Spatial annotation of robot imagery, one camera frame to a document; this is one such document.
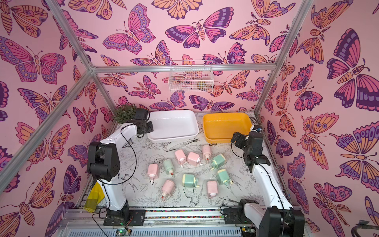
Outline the pink sharpener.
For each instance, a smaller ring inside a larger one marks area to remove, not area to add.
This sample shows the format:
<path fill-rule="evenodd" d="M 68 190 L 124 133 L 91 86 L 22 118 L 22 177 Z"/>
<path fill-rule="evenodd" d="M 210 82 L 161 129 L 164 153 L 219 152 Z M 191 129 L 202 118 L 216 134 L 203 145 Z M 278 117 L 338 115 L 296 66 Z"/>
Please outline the pink sharpener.
<path fill-rule="evenodd" d="M 209 180 L 206 183 L 207 195 L 209 198 L 214 198 L 218 195 L 218 184 L 215 180 Z"/>
<path fill-rule="evenodd" d="M 175 151 L 175 157 L 181 168 L 184 167 L 184 164 L 187 162 L 187 157 L 182 149 Z"/>
<path fill-rule="evenodd" d="M 150 179 L 150 183 L 153 185 L 154 182 L 159 178 L 159 165 L 158 164 L 150 164 L 148 166 L 148 177 Z"/>
<path fill-rule="evenodd" d="M 187 156 L 187 162 L 192 166 L 203 166 L 201 163 L 200 155 L 194 152 L 189 152 Z"/>
<path fill-rule="evenodd" d="M 172 180 L 166 180 L 161 189 L 161 199 L 171 197 L 175 192 L 176 184 Z"/>
<path fill-rule="evenodd" d="M 206 163 L 209 163 L 211 155 L 211 147 L 209 145 L 202 146 L 202 158 L 206 161 Z"/>

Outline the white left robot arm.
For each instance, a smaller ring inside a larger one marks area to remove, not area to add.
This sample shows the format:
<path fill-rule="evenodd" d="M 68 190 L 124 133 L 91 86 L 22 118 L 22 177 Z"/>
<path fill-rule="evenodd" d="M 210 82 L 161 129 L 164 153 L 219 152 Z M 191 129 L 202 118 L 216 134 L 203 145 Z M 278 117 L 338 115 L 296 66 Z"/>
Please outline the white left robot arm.
<path fill-rule="evenodd" d="M 127 203 L 119 177 L 121 168 L 118 148 L 122 148 L 134 136 L 143 136 L 154 131 L 147 109 L 137 108 L 120 125 L 120 128 L 99 142 L 91 142 L 88 150 L 87 172 L 102 188 L 108 210 L 121 211 Z"/>

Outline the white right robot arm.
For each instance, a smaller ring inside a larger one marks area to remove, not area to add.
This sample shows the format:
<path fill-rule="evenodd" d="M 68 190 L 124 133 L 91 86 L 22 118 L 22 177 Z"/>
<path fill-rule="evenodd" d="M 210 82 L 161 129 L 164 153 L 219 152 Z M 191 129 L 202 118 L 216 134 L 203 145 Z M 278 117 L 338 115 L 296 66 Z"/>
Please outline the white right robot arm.
<path fill-rule="evenodd" d="M 254 130 L 248 135 L 235 132 L 231 145 L 243 151 L 241 158 L 255 178 L 264 204 L 257 201 L 241 200 L 239 209 L 250 219 L 257 237 L 302 237 L 305 217 L 285 197 L 274 176 L 271 163 L 263 154 L 263 135 Z"/>

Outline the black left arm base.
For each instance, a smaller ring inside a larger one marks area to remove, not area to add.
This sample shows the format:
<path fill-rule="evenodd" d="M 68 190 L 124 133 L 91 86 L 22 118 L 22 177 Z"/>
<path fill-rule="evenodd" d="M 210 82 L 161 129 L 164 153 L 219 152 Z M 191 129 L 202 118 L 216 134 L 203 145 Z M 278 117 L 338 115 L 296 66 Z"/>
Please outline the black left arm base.
<path fill-rule="evenodd" d="M 123 208 L 119 211 L 107 211 L 103 225 L 108 226 L 143 226 L 146 216 L 145 209 Z"/>

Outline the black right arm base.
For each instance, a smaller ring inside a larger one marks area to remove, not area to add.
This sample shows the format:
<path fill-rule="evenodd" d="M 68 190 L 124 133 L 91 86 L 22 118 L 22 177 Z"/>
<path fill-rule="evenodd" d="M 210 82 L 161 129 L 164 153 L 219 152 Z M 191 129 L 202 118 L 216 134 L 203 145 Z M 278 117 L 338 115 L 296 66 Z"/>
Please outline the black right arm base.
<path fill-rule="evenodd" d="M 235 224 L 235 225 L 252 225 L 252 221 L 245 216 L 244 206 L 247 203 L 258 204 L 257 201 L 251 199 L 241 199 L 237 206 L 226 206 L 222 205 L 220 208 L 220 213 L 224 217 L 226 224 Z"/>

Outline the white plastic storage box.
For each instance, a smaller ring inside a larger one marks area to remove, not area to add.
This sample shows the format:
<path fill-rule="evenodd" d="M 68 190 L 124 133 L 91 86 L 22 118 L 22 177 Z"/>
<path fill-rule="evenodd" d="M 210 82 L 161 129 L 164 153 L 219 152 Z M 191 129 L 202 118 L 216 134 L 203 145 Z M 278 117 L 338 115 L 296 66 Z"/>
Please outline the white plastic storage box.
<path fill-rule="evenodd" d="M 195 113 L 190 110 L 151 112 L 149 121 L 154 131 L 147 136 L 154 143 L 193 139 L 199 134 Z"/>

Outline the yellow plastic storage box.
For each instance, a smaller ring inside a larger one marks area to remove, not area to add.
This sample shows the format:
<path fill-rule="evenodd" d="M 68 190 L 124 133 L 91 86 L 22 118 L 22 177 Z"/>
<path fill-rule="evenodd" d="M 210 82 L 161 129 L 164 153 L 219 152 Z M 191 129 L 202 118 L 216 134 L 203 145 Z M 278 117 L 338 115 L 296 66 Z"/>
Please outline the yellow plastic storage box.
<path fill-rule="evenodd" d="M 248 135 L 252 127 L 245 113 L 217 113 L 203 116 L 205 140 L 210 144 L 230 143 L 235 132 Z"/>

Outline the green leafy plant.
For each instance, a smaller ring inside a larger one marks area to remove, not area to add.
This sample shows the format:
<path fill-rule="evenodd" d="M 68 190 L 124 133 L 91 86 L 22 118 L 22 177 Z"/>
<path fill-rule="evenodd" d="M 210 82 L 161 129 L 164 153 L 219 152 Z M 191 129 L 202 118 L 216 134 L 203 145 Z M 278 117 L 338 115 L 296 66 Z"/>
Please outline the green leafy plant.
<path fill-rule="evenodd" d="M 114 111 L 114 120 L 119 124 L 124 124 L 134 119 L 136 106 L 133 104 L 120 105 Z"/>

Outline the green sharpener upper right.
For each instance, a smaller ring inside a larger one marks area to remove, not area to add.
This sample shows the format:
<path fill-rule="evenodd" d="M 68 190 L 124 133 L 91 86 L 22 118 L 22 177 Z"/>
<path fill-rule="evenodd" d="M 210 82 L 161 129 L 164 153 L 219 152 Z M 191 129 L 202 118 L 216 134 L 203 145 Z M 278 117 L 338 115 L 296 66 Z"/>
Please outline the green sharpener upper right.
<path fill-rule="evenodd" d="M 211 170 L 219 169 L 226 163 L 226 158 L 223 154 L 216 155 L 211 162 Z"/>

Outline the green sharpener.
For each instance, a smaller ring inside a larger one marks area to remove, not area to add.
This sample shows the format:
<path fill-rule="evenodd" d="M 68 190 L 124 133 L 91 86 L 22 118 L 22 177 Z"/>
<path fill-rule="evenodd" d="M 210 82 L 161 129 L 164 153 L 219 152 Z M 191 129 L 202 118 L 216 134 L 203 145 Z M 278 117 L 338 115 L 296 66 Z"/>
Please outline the green sharpener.
<path fill-rule="evenodd" d="M 226 158 L 223 154 L 216 155 L 211 162 L 211 170 L 219 169 L 226 163 Z"/>
<path fill-rule="evenodd" d="M 231 180 L 226 169 L 219 169 L 216 174 L 217 181 L 219 185 L 232 185 L 233 181 Z"/>
<path fill-rule="evenodd" d="M 170 175 L 171 177 L 174 178 L 175 177 L 175 175 L 174 175 L 175 168 L 174 168 L 172 160 L 171 159 L 164 160 L 163 161 L 163 166 L 164 166 L 166 174 Z"/>
<path fill-rule="evenodd" d="M 186 188 L 198 188 L 199 185 L 199 179 L 195 177 L 193 174 L 183 174 L 182 176 L 182 186 Z"/>

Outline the green sharpener lower right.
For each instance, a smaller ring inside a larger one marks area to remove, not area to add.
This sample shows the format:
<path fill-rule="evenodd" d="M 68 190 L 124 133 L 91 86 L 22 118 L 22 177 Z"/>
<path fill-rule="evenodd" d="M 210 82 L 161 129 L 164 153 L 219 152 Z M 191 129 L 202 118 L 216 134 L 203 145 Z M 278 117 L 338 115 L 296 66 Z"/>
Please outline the green sharpener lower right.
<path fill-rule="evenodd" d="M 233 181 L 231 180 L 226 169 L 219 169 L 216 174 L 217 181 L 219 185 L 232 185 Z"/>

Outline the green sharpener left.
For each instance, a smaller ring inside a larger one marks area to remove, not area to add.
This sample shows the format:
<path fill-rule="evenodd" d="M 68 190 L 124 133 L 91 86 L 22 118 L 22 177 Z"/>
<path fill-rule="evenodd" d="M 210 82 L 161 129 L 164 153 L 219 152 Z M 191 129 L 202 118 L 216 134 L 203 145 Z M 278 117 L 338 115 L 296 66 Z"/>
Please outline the green sharpener left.
<path fill-rule="evenodd" d="M 163 166 L 164 166 L 166 174 L 170 175 L 171 177 L 174 178 L 175 177 L 175 175 L 174 175 L 175 168 L 174 168 L 172 160 L 171 159 L 164 160 L 163 161 Z"/>

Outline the green sharpener lower centre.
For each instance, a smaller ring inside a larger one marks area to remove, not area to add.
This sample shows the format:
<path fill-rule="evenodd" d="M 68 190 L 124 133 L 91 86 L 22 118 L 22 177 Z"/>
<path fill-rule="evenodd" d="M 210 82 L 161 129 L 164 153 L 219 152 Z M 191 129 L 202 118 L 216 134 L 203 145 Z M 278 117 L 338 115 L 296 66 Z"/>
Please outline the green sharpener lower centre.
<path fill-rule="evenodd" d="M 199 185 L 199 179 L 195 177 L 193 174 L 183 174 L 182 176 L 182 186 L 186 188 L 198 188 Z"/>

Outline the yellow rubber glove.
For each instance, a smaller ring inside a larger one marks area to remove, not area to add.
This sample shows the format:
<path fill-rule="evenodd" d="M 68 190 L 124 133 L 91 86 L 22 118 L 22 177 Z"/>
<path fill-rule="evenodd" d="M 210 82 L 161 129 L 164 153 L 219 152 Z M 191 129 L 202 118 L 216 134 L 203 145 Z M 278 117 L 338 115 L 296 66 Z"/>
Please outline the yellow rubber glove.
<path fill-rule="evenodd" d="M 87 197 L 83 207 L 84 210 L 89 213 L 94 213 L 97 205 L 104 199 L 104 197 L 105 195 L 100 184 L 96 182 Z"/>

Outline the green circuit board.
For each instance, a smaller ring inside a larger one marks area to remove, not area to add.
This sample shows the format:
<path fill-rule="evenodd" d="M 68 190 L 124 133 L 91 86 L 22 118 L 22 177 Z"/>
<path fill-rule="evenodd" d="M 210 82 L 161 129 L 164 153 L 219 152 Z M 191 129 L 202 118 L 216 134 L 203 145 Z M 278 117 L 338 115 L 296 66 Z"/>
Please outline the green circuit board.
<path fill-rule="evenodd" d="M 115 232 L 116 237 L 130 237 L 131 236 L 131 229 L 117 229 Z"/>

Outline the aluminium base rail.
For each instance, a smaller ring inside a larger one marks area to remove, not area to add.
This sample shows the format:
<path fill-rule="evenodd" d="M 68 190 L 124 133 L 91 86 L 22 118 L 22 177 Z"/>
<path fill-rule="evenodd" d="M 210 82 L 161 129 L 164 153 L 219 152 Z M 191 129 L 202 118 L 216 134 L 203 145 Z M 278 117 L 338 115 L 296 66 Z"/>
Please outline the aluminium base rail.
<path fill-rule="evenodd" d="M 226 224 L 219 207 L 146 208 L 143 226 L 104 226 L 105 214 L 69 211 L 55 236 L 115 237 L 131 229 L 131 237 L 255 237 L 252 225 Z"/>

